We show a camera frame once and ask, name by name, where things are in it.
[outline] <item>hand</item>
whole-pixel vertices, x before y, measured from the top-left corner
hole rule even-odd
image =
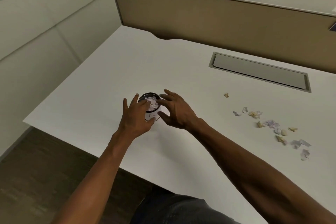
[[[165,89],[166,94],[160,94],[163,99],[157,100],[158,104],[163,105],[170,112],[170,116],[163,112],[158,115],[169,126],[181,129],[190,129],[194,122],[198,119],[194,111],[184,99],[176,93]]]
[[[155,118],[152,118],[149,121],[145,120],[145,113],[151,103],[147,100],[137,103],[138,97],[139,94],[134,96],[129,107],[127,106],[127,99],[124,98],[123,116],[116,132],[119,135],[125,135],[132,141],[149,131],[155,121]]]

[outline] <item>wooden floor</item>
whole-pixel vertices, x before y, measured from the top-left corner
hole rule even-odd
[[[96,160],[34,128],[0,162],[0,223],[50,223]],[[119,169],[100,223],[129,223],[152,187]]]

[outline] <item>person's left arm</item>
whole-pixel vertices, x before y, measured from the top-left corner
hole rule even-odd
[[[138,97],[136,94],[129,107],[124,99],[123,116],[118,130],[52,224],[97,224],[100,221],[114,178],[128,147],[136,137],[149,131],[154,124],[154,118],[145,121],[145,112],[150,102],[144,100],[137,103]]]

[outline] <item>person's left hand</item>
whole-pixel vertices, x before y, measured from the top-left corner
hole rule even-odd
[[[124,98],[123,116],[117,130],[118,134],[126,136],[131,141],[149,131],[155,121],[155,118],[149,121],[145,120],[145,113],[151,103],[147,100],[137,103],[138,97],[139,94],[134,96],[129,107],[127,106],[127,99]]]

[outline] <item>desk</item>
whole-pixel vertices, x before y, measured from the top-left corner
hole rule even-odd
[[[209,68],[213,52],[306,72],[312,93]],[[95,156],[100,156],[122,115],[122,101],[135,93],[168,88],[196,114],[237,144],[289,177],[336,213],[336,75],[185,40],[162,40],[121,26],[24,121]],[[283,146],[270,128],[257,128],[247,114],[262,111],[304,139],[311,156]],[[204,198],[241,223],[266,223],[189,133],[158,120],[128,149],[121,168],[172,192]]]

